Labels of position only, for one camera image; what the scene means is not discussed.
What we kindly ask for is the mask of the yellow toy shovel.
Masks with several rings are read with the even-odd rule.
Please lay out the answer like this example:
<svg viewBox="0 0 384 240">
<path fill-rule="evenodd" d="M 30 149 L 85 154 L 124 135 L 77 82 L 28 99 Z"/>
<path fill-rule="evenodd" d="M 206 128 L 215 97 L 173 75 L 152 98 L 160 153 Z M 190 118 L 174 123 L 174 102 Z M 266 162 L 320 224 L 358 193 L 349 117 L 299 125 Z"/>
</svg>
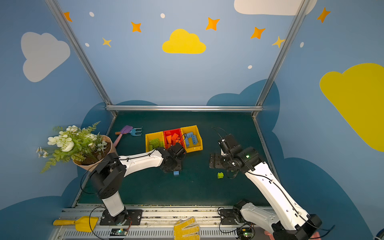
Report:
<svg viewBox="0 0 384 240">
<path fill-rule="evenodd" d="M 99 218 L 97 217 L 81 217 L 78 220 L 55 220 L 53 222 L 53 226 L 68 226 L 68 225 L 74 225 L 76 231 L 78 232 L 85 232 L 85 233 L 91 233 L 97 223 L 99 221 Z"/>
</svg>

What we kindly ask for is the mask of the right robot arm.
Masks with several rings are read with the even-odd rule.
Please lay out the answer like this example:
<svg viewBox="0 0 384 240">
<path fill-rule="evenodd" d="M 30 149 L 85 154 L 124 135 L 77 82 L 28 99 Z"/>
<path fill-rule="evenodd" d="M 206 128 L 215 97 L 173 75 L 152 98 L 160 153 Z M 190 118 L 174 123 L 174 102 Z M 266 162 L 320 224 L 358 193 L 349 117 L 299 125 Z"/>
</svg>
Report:
<svg viewBox="0 0 384 240">
<path fill-rule="evenodd" d="M 263 194 L 273 211 L 268 212 L 242 200 L 234 205 L 231 217 L 237 224 L 253 223 L 275 240 L 309 240 L 320 229 L 321 219 L 310 215 L 288 194 L 273 175 L 264 158 L 253 148 L 243 148 L 232 134 L 222 137 L 221 153 L 210 155 L 211 169 L 243 173 Z"/>
</svg>

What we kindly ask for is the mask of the purple toy shovel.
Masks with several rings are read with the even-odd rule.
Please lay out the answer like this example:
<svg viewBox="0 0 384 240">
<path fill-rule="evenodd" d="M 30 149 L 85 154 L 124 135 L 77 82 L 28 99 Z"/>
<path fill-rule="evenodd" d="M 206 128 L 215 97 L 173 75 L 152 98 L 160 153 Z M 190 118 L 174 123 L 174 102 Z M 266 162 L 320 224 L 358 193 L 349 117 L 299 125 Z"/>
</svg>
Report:
<svg viewBox="0 0 384 240">
<path fill-rule="evenodd" d="M 132 129 L 133 129 L 132 126 L 128 126 L 128 125 L 126 125 L 126 126 L 124 126 L 119 132 L 116 132 L 116 134 L 118 135 L 118 137 L 117 137 L 117 139 L 114 141 L 114 146 L 116 147 L 116 146 L 119 144 L 119 142 L 120 142 L 122 136 L 125 135 L 125 134 L 130 133 Z"/>
</svg>

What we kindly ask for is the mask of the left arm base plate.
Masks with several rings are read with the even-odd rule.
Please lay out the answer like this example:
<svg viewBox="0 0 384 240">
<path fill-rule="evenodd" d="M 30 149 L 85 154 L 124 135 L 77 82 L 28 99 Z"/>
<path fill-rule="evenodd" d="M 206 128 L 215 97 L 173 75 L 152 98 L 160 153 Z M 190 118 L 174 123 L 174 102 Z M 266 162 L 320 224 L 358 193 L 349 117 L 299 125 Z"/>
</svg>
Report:
<svg viewBox="0 0 384 240">
<path fill-rule="evenodd" d="M 120 214 L 112 217 L 108 210 L 104 210 L 101 226 L 138 226 L 142 219 L 142 210 L 123 210 Z"/>
</svg>

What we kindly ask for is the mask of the flower pot with plant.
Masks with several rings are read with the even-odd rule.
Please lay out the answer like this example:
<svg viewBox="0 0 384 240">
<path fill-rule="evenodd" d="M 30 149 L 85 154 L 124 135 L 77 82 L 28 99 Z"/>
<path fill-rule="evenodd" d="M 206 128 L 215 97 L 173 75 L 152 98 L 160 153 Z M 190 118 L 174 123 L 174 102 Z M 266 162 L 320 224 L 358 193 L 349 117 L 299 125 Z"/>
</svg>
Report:
<svg viewBox="0 0 384 240">
<path fill-rule="evenodd" d="M 116 153 L 116 147 L 108 136 L 96 134 L 98 125 L 99 122 L 86 128 L 76 125 L 57 127 L 58 134 L 48 137 L 48 147 L 39 147 L 36 151 L 40 158 L 47 159 L 41 173 L 59 162 L 73 162 L 91 172 L 108 154 Z"/>
</svg>

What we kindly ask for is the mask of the green lego studs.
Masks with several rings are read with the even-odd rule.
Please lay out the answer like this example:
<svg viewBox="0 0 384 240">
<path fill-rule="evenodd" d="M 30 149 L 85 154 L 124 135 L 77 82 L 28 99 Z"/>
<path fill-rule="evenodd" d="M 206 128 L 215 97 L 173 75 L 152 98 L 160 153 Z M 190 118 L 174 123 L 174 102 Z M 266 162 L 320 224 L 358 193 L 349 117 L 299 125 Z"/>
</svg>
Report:
<svg viewBox="0 0 384 240">
<path fill-rule="evenodd" d="M 163 148 L 163 147 L 164 147 L 163 144 L 160 144 L 160 145 L 149 145 L 149 151 L 155 150 L 157 148 Z"/>
</svg>

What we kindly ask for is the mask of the red bin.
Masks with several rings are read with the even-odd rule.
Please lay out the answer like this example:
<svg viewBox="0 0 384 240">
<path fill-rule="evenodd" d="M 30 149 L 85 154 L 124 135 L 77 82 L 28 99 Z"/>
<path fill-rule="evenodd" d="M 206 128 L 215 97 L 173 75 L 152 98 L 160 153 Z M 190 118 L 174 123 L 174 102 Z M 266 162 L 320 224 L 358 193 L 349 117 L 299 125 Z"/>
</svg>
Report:
<svg viewBox="0 0 384 240">
<path fill-rule="evenodd" d="M 184 137 L 181 129 L 163 131 L 163 134 L 165 149 L 174 146 L 176 143 L 181 144 L 183 148 L 185 147 Z"/>
</svg>

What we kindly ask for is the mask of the green lego upside-down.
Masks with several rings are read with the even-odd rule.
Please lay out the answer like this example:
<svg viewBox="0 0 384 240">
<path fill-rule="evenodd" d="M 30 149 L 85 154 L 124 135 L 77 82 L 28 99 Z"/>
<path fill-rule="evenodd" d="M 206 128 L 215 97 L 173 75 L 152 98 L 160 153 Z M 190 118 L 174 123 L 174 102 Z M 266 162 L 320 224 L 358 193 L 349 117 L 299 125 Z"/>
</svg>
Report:
<svg viewBox="0 0 384 240">
<path fill-rule="evenodd" d="M 153 139 L 153 140 L 150 140 L 149 141 L 149 144 L 151 146 L 159 146 L 160 145 L 160 140 L 157 138 L 157 139 Z"/>
</svg>

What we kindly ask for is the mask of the light blue lego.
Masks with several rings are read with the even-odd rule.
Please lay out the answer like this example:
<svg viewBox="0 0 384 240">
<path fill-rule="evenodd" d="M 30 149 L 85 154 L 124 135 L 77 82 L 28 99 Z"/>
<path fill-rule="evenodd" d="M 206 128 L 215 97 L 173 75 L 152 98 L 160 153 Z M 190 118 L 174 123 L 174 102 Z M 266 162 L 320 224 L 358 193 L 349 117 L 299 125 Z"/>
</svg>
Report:
<svg viewBox="0 0 384 240">
<path fill-rule="evenodd" d="M 186 140 L 188 140 L 188 139 L 192 138 L 192 137 L 193 137 L 193 135 L 194 135 L 194 133 L 193 133 L 193 132 L 187 133 L 187 134 L 186 134 Z"/>
</svg>

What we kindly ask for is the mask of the left circuit board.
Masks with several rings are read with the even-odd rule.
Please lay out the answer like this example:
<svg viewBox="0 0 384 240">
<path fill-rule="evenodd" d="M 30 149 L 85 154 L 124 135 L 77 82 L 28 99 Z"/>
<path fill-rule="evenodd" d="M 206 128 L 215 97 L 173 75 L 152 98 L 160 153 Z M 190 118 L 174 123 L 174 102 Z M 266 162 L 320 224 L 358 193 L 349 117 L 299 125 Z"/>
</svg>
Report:
<svg viewBox="0 0 384 240">
<path fill-rule="evenodd" d="M 110 237 L 126 237 L 128 234 L 128 229 L 112 229 L 110 232 Z"/>
</svg>

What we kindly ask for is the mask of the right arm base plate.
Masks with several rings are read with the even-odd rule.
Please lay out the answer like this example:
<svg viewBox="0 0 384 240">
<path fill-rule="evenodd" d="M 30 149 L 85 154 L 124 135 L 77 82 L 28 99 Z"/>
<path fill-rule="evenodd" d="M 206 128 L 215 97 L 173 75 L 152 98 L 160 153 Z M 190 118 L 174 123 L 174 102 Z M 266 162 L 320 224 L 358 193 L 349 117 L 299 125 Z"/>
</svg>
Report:
<svg viewBox="0 0 384 240">
<path fill-rule="evenodd" d="M 249 209 L 225 209 L 225 208 L 218 208 L 217 210 L 222 225 L 256 225 L 254 222 L 247 221 L 245 219 L 245 213 L 249 213 Z"/>
</svg>

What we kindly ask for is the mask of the circuit board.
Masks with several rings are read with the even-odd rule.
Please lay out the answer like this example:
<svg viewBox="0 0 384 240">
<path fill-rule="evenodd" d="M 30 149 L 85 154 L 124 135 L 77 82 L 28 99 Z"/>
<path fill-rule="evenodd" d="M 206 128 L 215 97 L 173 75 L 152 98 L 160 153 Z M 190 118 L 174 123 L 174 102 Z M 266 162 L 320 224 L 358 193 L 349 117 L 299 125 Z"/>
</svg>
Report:
<svg viewBox="0 0 384 240">
<path fill-rule="evenodd" d="M 255 234 L 252 228 L 238 228 L 236 231 L 237 240 L 251 240 Z"/>
<path fill-rule="evenodd" d="M 110 237 L 126 237 L 128 234 L 128 229 L 112 229 L 110 232 Z"/>
</svg>

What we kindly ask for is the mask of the blue toy rake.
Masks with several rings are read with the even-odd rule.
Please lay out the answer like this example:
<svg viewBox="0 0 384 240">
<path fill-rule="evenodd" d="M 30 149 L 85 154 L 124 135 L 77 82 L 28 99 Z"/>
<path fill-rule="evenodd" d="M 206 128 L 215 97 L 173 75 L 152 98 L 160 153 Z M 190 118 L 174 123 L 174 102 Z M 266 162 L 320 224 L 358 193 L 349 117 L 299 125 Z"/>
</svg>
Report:
<svg viewBox="0 0 384 240">
<path fill-rule="evenodd" d="M 133 129 L 130 131 L 130 134 L 131 134 L 131 136 L 133 136 L 133 137 L 138 137 L 138 136 L 141 136 L 141 135 L 142 135 L 142 130 L 143 130 L 143 128 L 133 128 Z"/>
</svg>

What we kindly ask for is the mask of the right circuit board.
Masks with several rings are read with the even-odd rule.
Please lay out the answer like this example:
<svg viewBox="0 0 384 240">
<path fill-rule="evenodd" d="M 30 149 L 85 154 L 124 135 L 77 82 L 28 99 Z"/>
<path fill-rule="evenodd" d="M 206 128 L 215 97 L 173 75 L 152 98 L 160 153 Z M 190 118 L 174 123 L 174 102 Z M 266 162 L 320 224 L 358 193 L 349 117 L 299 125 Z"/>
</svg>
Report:
<svg viewBox="0 0 384 240">
<path fill-rule="evenodd" d="M 236 231 L 237 240 L 251 240 L 255 234 L 252 228 L 238 228 Z"/>
</svg>

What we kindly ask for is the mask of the orange curved lego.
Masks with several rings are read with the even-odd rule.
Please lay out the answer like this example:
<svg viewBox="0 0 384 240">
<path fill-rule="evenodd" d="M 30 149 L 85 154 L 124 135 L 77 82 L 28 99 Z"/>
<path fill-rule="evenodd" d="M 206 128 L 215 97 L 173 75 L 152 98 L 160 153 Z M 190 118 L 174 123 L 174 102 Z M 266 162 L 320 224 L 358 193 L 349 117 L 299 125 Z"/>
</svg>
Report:
<svg viewBox="0 0 384 240">
<path fill-rule="evenodd" d="M 172 136 L 171 136 L 171 135 L 167 135 L 167 136 L 166 136 L 166 140 L 167 140 L 167 144 L 168 144 L 168 145 L 171 145 L 171 144 L 172 144 Z"/>
</svg>

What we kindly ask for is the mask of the yellow bin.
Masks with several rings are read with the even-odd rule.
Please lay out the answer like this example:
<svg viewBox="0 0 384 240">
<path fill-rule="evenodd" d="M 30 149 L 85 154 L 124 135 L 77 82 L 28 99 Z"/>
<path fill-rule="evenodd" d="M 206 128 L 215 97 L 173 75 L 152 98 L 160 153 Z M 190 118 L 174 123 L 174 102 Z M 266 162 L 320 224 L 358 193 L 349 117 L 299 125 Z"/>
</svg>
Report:
<svg viewBox="0 0 384 240">
<path fill-rule="evenodd" d="M 159 147 L 167 147 L 164 132 L 146 134 L 146 152 L 153 151 Z"/>
<path fill-rule="evenodd" d="M 182 127 L 181 133 L 184 136 L 184 144 L 187 153 L 203 150 L 203 140 L 197 125 Z"/>
</svg>

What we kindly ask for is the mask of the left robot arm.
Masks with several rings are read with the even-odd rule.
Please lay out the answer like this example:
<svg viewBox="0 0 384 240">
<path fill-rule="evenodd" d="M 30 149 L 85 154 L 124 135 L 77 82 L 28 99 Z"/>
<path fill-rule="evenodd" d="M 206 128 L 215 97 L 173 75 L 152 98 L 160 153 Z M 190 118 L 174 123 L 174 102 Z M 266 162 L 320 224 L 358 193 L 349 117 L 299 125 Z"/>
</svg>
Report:
<svg viewBox="0 0 384 240">
<path fill-rule="evenodd" d="M 187 151 L 183 146 L 176 143 L 168 149 L 159 147 L 147 153 L 133 156 L 108 154 L 90 175 L 96 194 L 106 208 L 103 211 L 100 225 L 139 225 L 142 211 L 127 210 L 119 194 L 124 178 L 148 168 L 159 167 L 165 173 L 180 171 L 186 153 Z"/>
</svg>

